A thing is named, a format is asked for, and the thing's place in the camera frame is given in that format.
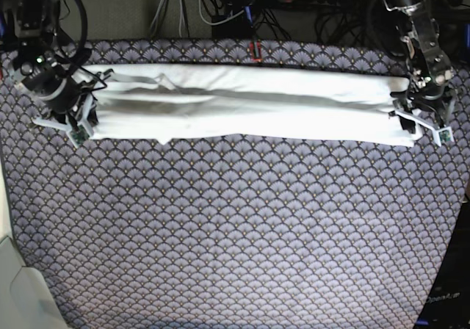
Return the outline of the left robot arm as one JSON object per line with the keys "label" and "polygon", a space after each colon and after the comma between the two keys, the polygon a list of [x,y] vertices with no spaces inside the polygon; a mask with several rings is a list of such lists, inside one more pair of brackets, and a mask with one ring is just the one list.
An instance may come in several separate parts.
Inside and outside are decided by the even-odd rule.
{"label": "left robot arm", "polygon": [[[367,10],[372,22],[371,2]],[[454,140],[450,119],[458,91],[450,87],[455,70],[438,43],[438,25],[430,12],[430,0],[381,0],[389,12],[399,12],[400,41],[405,46],[404,60],[410,84],[407,90],[393,93],[394,110],[402,128],[414,133],[418,126],[428,129],[436,145]]]}

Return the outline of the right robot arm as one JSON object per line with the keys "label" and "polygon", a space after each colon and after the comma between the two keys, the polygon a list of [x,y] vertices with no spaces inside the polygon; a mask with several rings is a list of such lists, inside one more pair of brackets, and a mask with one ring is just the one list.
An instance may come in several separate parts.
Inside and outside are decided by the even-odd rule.
{"label": "right robot arm", "polygon": [[94,93],[107,87],[113,72],[84,68],[91,56],[87,11],[82,0],[74,2],[81,33],[73,55],[63,50],[72,40],[61,27],[61,0],[1,0],[1,52],[16,53],[7,73],[18,90],[48,108],[48,114],[33,123],[65,132],[79,147],[94,135]]}

